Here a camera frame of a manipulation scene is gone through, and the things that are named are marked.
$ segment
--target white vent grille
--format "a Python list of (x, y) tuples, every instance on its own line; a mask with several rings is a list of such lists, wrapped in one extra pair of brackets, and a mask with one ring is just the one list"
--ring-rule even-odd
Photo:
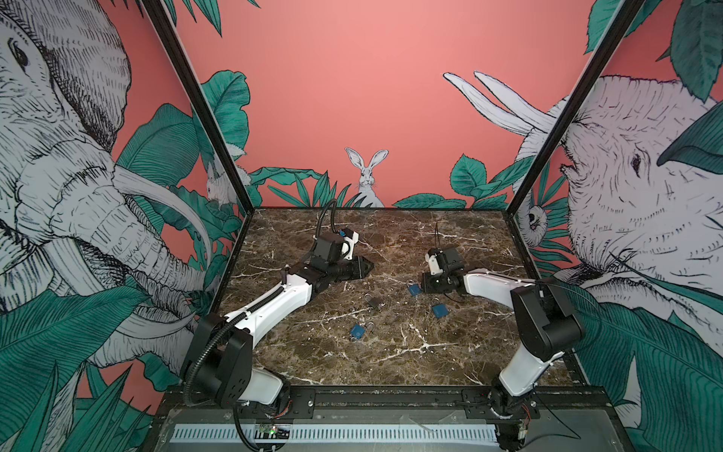
[[(254, 425), (242, 424), (248, 438)], [(279, 443), (280, 440), (255, 440)], [(172, 443), (240, 443), (229, 424), (177, 424)], [(393, 425), (393, 424), (294, 424), (289, 443), (457, 443), (496, 445), (494, 425)]]

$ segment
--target wallpaper mural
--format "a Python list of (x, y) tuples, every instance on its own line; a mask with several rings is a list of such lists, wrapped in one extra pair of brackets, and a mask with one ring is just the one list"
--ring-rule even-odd
[(134, 450), (243, 212), (207, 194), (218, 159), (142, 11), (0, 1), (0, 35), (0, 451)]
[[(337, 197), (346, 207), (505, 209), (594, 47), (585, 39), (592, 0), (532, 8), (477, 0), (165, 3), (203, 82), (230, 68), (252, 80), (253, 101), (240, 74), (239, 89), (205, 92), (256, 206), (320, 206)], [(509, 14), (519, 22), (513, 36), (495, 19)], [(598, 34), (608, 19), (596, 21)], [(525, 29), (544, 30), (535, 39), (548, 45), (546, 59), (529, 55)], [(484, 44), (500, 33), (509, 49)], [(552, 109), (475, 72), (497, 99), (488, 101), (449, 72), (483, 64), (517, 72), (524, 91)], [(522, 76), (530, 64), (548, 73)], [(458, 90), (519, 138), (480, 122)], [(229, 139), (239, 122), (252, 130), (248, 143), (246, 135)], [(211, 184), (223, 169), (208, 171)], [(209, 186), (212, 197), (229, 190)]]
[(723, 4), (643, 11), (518, 224), (540, 273), (576, 292), (581, 364), (636, 448), (720, 451)]

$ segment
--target elephant eye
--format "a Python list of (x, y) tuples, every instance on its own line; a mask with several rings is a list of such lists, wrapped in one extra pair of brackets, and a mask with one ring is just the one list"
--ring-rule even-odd
[(10, 51), (12, 52), (13, 57), (15, 57), (15, 61), (20, 65), (22, 68), (22, 71), (25, 72), (25, 68), (27, 67), (27, 55), (25, 55), (25, 52), (22, 51), (22, 49), (17, 45), (17, 42), (10, 38), (7, 41), (7, 46), (10, 47)]
[(630, 162), (637, 177), (640, 177), (640, 160), (640, 154), (635, 154), (633, 160)]

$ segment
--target marble table surface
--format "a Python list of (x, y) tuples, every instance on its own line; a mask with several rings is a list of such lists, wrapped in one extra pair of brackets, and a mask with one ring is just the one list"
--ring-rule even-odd
[[(239, 309), (279, 282), (312, 244), (318, 210), (259, 209), (252, 218), (221, 313)], [(361, 281), (331, 286), (281, 321), (258, 343), (254, 363), (292, 384), (488, 385), (514, 355), (519, 339), (513, 313), (478, 297), (421, 294), (408, 282), (427, 268), (424, 254), (455, 245), (470, 268), (526, 277), (507, 225), (498, 212), (339, 210), (338, 226), (359, 232), (355, 249), (375, 264)], [(379, 297), (378, 311), (367, 304)], [(431, 307), (443, 303), (449, 315), (437, 319)], [(371, 327), (358, 341), (355, 324)], [(558, 361), (544, 385), (571, 385)]]

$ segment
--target enclosure pole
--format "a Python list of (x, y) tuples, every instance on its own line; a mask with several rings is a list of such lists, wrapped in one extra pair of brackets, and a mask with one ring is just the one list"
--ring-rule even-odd
[(143, 5), (179, 79), (181, 79), (186, 94), (191, 100), (191, 106), (198, 115), (208, 139), (211, 141), (211, 146), (226, 171), (226, 176), (231, 180), (231, 186), (234, 188), (236, 196), (239, 197), (239, 202), (245, 212), (244, 216), (248, 216), (254, 211), (254, 206), (244, 188), (244, 184), (241, 182), (239, 173), (236, 171), (236, 164), (228, 154), (226, 141), (223, 139), (216, 118), (213, 116), (206, 97), (203, 95), (203, 90), (196, 80), (196, 75), (174, 30), (174, 25), (166, 14), (163, 2), (161, 0), (143, 0)]
[(590, 57), (590, 61), (588, 61), (587, 67), (580, 76), (578, 84), (570, 94), (570, 99), (565, 104), (555, 125), (547, 135), (547, 139), (544, 141), (542, 148), (540, 148), (540, 151), (537, 153), (537, 157), (535, 157), (530, 171), (527, 172), (525, 179), (522, 181), (522, 185), (507, 207), (506, 212), (509, 216), (514, 216), (517, 213), (517, 209), (522, 205), (525, 196), (532, 189), (532, 186), (547, 161), (552, 157), (552, 153), (557, 149), (562, 136), (573, 122), (580, 107), (585, 103), (588, 94), (593, 86), (595, 86), (595, 82), (615, 52), (617, 45), (623, 40), (625, 32), (630, 28), (630, 24), (633, 23), (633, 19), (635, 19), (638, 10), (643, 6), (644, 2), (645, 0), (623, 0), (623, 4), (618, 8), (617, 14), (612, 18), (609, 27), (602, 36), (600, 44)]

